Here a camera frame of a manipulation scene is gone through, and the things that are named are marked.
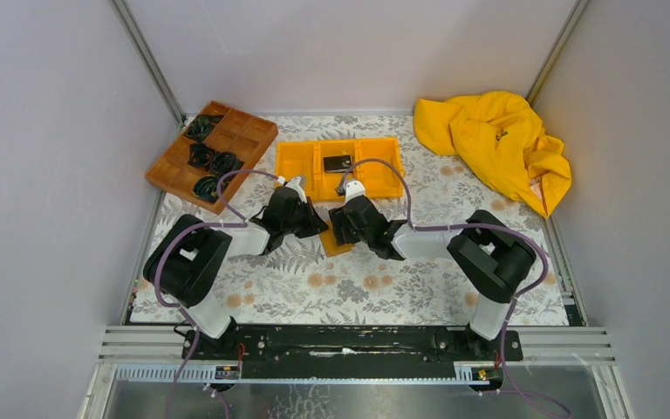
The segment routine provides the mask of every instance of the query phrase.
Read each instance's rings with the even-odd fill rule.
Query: glass panel
[[[513,367],[511,371],[522,389],[557,398],[571,409],[575,419],[606,417],[598,393],[599,374],[587,367]],[[107,417],[163,418],[169,389],[167,382],[117,381]],[[518,395],[479,397],[472,389],[457,385],[237,384],[224,396],[235,418],[545,417]],[[543,405],[563,413],[555,406]],[[171,417],[224,418],[224,409],[219,398],[211,398],[201,384],[178,384]]]

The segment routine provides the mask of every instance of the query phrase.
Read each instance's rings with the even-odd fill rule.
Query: floral pattern
[[[414,136],[412,117],[277,116],[269,120],[278,124],[276,142],[395,136],[414,198],[416,223],[458,223],[475,210],[486,209],[546,246],[538,214],[484,186],[458,156],[438,156],[423,147]],[[273,172],[275,164],[276,144],[272,144],[256,168]],[[231,204],[254,214],[267,203],[272,187],[270,180],[251,175]],[[405,215],[404,197],[374,203],[387,218]],[[315,203],[325,219],[327,210],[337,205]],[[217,216],[170,194],[159,212],[148,256],[182,214],[205,221],[236,220],[228,210]],[[524,284],[535,280],[540,271],[536,262]],[[238,322],[276,324],[465,325],[478,298],[454,261],[386,261],[363,244],[328,258],[318,237],[300,240],[291,235],[268,256],[229,258],[213,293]],[[153,286],[139,278],[129,320],[170,323],[182,317],[175,309],[160,306]],[[536,290],[520,298],[510,324],[568,324],[555,275],[551,273]]]

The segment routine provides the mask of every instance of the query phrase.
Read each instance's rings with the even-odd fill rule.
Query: yellow plastic container
[[[287,179],[304,175],[307,179],[304,192],[312,201],[341,201],[343,197],[338,196],[335,188],[343,174],[325,173],[322,163],[323,158],[337,155],[350,155],[353,163],[368,158],[386,160],[404,175],[400,144],[396,137],[279,142],[276,174]],[[369,198],[395,198],[404,194],[399,178],[383,164],[365,163],[356,167],[353,174],[363,182]]]

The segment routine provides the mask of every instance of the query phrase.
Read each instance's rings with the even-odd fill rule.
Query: yellow cloth
[[[490,188],[525,201],[546,218],[571,186],[564,143],[546,135],[522,96],[489,92],[445,102],[420,99],[414,133],[437,155],[458,154]],[[530,187],[535,182],[543,199]]]

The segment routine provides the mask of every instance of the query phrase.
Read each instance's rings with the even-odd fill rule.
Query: robotic arm
[[[302,189],[304,178],[297,176],[276,188],[260,217],[245,227],[199,229],[185,236],[173,249],[161,273],[161,290],[180,303],[202,332],[218,339],[231,318],[211,292],[222,261],[239,255],[265,255],[293,233],[312,237],[327,230]],[[479,299],[469,327],[485,340],[499,334],[517,287],[527,277],[536,259],[535,252],[522,240],[487,229],[416,230],[407,220],[388,221],[366,197],[357,180],[346,182],[345,203],[332,209],[330,218],[338,244],[365,242],[384,259],[453,259],[479,291]],[[174,225],[146,262],[143,274],[152,281],[162,253],[187,227],[200,223],[185,215]],[[503,226],[487,211],[477,210],[469,223]],[[490,253],[482,247],[493,246]]]

